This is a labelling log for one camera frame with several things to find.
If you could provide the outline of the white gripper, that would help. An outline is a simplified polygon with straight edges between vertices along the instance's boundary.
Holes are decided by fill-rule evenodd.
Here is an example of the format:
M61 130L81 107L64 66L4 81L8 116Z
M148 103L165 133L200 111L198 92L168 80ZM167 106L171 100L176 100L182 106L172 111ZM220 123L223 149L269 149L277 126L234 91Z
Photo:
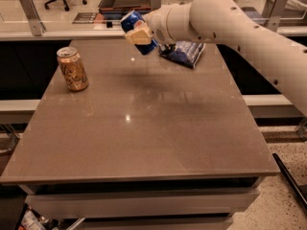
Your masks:
M184 22L179 4L162 6L144 15L147 22L137 24L125 33L130 44L148 45L153 37L160 44L173 44L184 34Z

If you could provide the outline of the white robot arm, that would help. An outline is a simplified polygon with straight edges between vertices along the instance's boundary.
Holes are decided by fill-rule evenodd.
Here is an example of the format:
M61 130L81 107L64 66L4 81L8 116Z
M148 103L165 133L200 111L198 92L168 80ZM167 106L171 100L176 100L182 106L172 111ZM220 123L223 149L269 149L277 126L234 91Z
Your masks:
M307 115L307 49L253 22L233 0L193 0L152 11L125 33L147 45L192 41L236 51L303 115Z

